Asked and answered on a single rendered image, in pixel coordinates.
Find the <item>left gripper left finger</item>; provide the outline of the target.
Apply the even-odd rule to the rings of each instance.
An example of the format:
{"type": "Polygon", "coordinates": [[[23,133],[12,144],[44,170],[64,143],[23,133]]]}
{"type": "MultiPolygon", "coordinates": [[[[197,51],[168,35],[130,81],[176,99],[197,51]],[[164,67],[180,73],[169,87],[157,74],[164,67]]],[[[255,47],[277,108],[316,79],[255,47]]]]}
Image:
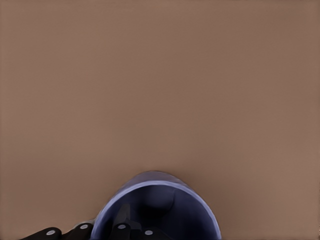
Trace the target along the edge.
{"type": "Polygon", "coordinates": [[[77,223],[66,233],[57,227],[48,227],[19,240],[89,240],[94,223],[94,219],[77,223]]]}

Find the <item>blue cup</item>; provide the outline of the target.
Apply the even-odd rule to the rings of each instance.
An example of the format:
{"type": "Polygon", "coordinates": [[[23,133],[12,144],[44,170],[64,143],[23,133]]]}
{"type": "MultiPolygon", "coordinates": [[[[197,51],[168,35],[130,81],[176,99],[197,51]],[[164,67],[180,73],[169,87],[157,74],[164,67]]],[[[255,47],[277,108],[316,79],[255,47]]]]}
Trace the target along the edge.
{"type": "Polygon", "coordinates": [[[131,220],[160,229],[165,240],[222,240],[207,203],[182,180],[161,171],[146,171],[127,181],[95,218],[90,240],[110,240],[124,204],[130,204],[131,220]]]}

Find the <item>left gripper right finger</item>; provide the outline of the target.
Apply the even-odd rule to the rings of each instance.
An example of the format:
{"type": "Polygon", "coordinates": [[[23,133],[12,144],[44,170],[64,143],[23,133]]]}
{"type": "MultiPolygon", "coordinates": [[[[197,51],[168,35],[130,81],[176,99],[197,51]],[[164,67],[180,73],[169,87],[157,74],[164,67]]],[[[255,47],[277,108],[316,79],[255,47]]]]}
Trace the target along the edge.
{"type": "Polygon", "coordinates": [[[109,240],[166,240],[166,234],[156,227],[143,228],[131,220],[131,206],[125,203],[113,221],[109,240]]]}

